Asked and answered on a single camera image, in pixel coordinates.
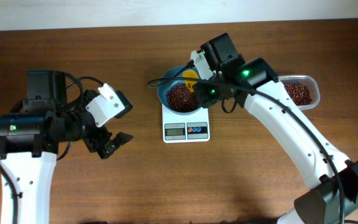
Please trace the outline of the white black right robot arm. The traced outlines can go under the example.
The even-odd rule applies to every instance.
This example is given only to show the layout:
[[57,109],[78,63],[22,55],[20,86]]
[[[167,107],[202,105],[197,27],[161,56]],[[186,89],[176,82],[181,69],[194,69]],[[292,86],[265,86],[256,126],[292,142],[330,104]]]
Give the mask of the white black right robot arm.
[[234,99],[270,131],[300,172],[308,192],[278,222],[347,222],[358,209],[358,161],[315,128],[273,68],[262,58],[244,60],[228,34],[204,43],[191,59],[200,73],[194,85],[200,105]]

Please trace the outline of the yellow measuring scoop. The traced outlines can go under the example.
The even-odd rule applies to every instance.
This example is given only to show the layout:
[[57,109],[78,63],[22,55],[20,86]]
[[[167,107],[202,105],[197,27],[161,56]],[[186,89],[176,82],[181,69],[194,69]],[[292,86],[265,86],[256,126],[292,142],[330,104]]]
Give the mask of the yellow measuring scoop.
[[[182,77],[183,77],[183,78],[199,79],[198,74],[197,74],[194,70],[192,70],[192,69],[185,70],[185,71],[182,73]],[[186,85],[186,87],[187,87],[191,92],[194,92],[194,89],[193,89],[193,85],[194,85],[194,84],[196,84],[196,81],[185,80],[185,85]]]

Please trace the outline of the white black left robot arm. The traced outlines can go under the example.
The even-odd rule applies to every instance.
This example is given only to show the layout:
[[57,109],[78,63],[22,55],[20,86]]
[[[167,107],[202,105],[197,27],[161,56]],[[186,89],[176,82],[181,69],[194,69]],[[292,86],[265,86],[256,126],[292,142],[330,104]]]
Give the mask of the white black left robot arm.
[[80,78],[60,71],[27,73],[27,96],[0,118],[1,223],[48,223],[50,189],[59,145],[83,141],[107,159],[132,135],[113,135],[105,124],[133,106],[102,83],[84,90]]

